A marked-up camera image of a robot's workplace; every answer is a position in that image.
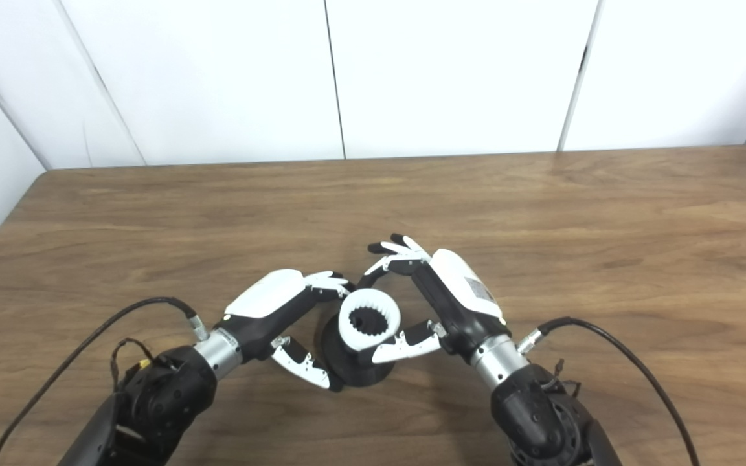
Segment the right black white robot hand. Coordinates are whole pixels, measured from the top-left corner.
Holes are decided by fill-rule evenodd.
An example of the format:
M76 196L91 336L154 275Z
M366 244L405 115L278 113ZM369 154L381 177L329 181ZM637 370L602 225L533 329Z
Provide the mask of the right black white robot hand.
M370 288L389 272L409 276L438 319L415 324L370 349L361 349L362 361L384 364L438 350L470 364L491 351L518 358L497 301L456 252L438 249L430 254L411 237L399 234L390 241L370 244L368 250L381 259L364 272L360 288Z

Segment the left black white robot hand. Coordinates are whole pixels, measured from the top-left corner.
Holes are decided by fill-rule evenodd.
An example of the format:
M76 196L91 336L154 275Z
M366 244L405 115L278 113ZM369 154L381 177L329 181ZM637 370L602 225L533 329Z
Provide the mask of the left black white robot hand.
M248 362L271 358L314 386L340 392L344 384L339 378L284 331L320 303L343 300L355 288L340 272L307 276L298 269L270 272L226 307L211 333L229 346L228 361L218 365L219 376Z

